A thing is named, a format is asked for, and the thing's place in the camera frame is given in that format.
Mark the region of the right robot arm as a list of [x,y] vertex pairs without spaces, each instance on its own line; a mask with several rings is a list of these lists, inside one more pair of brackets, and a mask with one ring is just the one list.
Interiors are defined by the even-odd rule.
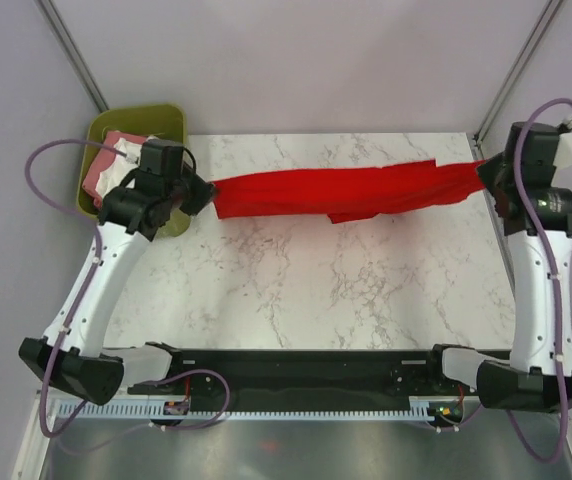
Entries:
[[512,124],[503,152],[477,172],[495,202],[513,267],[515,331],[508,359],[437,344],[424,368],[433,392],[458,383],[489,409],[558,413],[572,408],[572,191],[553,178],[572,158],[572,130]]

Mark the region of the red t shirt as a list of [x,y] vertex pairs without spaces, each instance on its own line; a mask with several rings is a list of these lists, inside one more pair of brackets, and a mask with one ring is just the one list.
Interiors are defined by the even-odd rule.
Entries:
[[434,159],[383,167],[294,169],[215,182],[219,219],[325,215],[334,224],[452,205],[484,189],[480,161]]

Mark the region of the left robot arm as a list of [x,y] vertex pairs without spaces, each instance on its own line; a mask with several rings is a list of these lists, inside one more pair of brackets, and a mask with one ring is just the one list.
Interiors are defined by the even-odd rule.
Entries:
[[197,173],[192,152],[182,143],[151,139],[138,166],[110,190],[92,220],[93,242],[57,317],[39,338],[26,338],[19,357],[41,380],[96,405],[123,387],[151,381],[164,393],[185,382],[185,369],[167,346],[107,349],[110,317],[135,264],[173,211],[201,212],[215,187]]

